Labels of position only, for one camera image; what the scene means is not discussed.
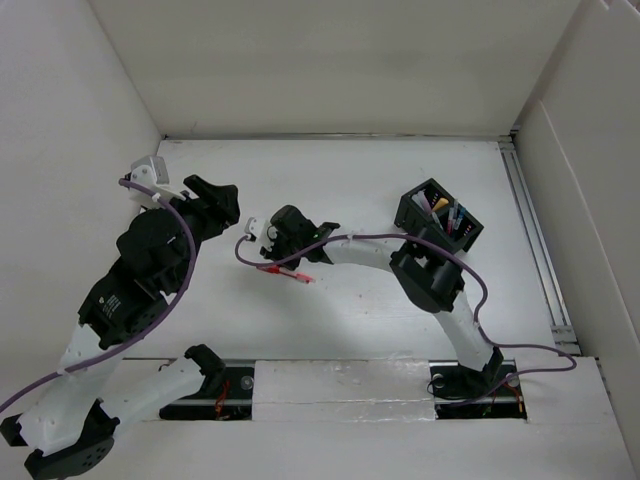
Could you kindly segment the red gel pen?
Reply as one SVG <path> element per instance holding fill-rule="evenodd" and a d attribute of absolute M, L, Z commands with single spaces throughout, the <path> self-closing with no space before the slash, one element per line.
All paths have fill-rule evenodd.
<path fill-rule="evenodd" d="M 304 283 L 304 284 L 311 284 L 315 282 L 315 279 L 310 277 L 309 275 L 290 271 L 286 268 L 282 268 L 281 266 L 258 267 L 258 270 L 265 273 L 273 274 L 273 275 L 285 276 L 287 278 L 296 280 L 297 282 Z"/>

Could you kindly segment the purple pink highlighter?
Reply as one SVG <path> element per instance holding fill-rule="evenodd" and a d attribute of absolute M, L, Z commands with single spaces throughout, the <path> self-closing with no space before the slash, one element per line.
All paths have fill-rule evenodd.
<path fill-rule="evenodd" d="M 432 213 L 432 208 L 423 191 L 415 194 L 414 200 L 424 210 L 427 215 Z"/>

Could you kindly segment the orange highlighter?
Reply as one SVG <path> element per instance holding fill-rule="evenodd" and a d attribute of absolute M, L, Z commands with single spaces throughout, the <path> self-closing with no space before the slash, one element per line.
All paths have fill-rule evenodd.
<path fill-rule="evenodd" d="M 447 206 L 449 204 L 449 200 L 447 198 L 440 198 L 436 204 L 433 206 L 432 211 L 433 212 L 437 212 L 438 210 L 442 209 L 443 207 Z"/>

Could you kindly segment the blue ink refill pen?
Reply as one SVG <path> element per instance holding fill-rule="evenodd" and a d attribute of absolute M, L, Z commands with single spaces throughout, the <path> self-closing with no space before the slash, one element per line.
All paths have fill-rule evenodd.
<path fill-rule="evenodd" d="M 462 220 L 464 218 L 465 212 L 466 212 L 466 209 L 464 207 L 460 207 L 454 226 L 453 226 L 454 231 L 457 231 L 459 229 L 460 224 L 462 223 Z"/>

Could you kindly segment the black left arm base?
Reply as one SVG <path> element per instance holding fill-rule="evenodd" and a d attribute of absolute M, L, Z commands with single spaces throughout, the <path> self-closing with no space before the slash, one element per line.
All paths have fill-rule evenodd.
<path fill-rule="evenodd" d="M 159 410 L 166 421 L 248 421 L 252 419 L 254 360 L 222 360 L 204 344 L 190 347 L 185 357 L 204 368 L 199 390 Z"/>

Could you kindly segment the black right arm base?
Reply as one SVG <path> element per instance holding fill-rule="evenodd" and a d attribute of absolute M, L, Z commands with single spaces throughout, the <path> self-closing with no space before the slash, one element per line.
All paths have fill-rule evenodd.
<path fill-rule="evenodd" d="M 516 371 L 513 360 L 497 370 L 495 380 L 486 383 L 474 378 L 476 371 L 465 373 L 455 361 L 429 363 L 430 379 L 426 390 L 434 399 L 437 420 L 527 419 L 527 410 L 519 380 L 510 380 L 496 390 L 494 386 Z"/>

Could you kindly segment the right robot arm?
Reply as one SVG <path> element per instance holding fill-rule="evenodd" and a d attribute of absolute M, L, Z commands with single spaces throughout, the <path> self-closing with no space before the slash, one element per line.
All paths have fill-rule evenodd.
<path fill-rule="evenodd" d="M 286 205 L 269 220 L 252 219 L 246 232 L 257 240 L 260 255 L 295 270 L 302 258 L 311 263 L 359 265 L 392 274 L 410 302 L 433 315 L 456 353 L 458 376 L 473 393 L 483 394 L 499 379 L 503 356 L 480 332 L 464 292 L 461 266 L 443 249 L 432 250 L 406 236 L 349 233 L 337 223 L 319 226 Z"/>

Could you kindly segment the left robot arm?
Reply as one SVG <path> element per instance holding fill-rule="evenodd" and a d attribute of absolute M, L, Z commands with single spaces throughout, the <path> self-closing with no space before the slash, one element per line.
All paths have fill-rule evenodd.
<path fill-rule="evenodd" d="M 118 258 L 81 304 L 57 370 L 1 406 L 46 388 L 30 408 L 1 423 L 10 446 L 30 448 L 24 467 L 33 479 L 86 473 L 133 424 L 183 397 L 212 396 L 225 382 L 224 361 L 199 344 L 131 391 L 103 395 L 126 351 L 164 322 L 186 293 L 202 243 L 240 218 L 235 185 L 190 175 L 185 191 L 170 194 L 131 175 L 119 183 L 139 194 L 142 210 L 118 237 Z"/>

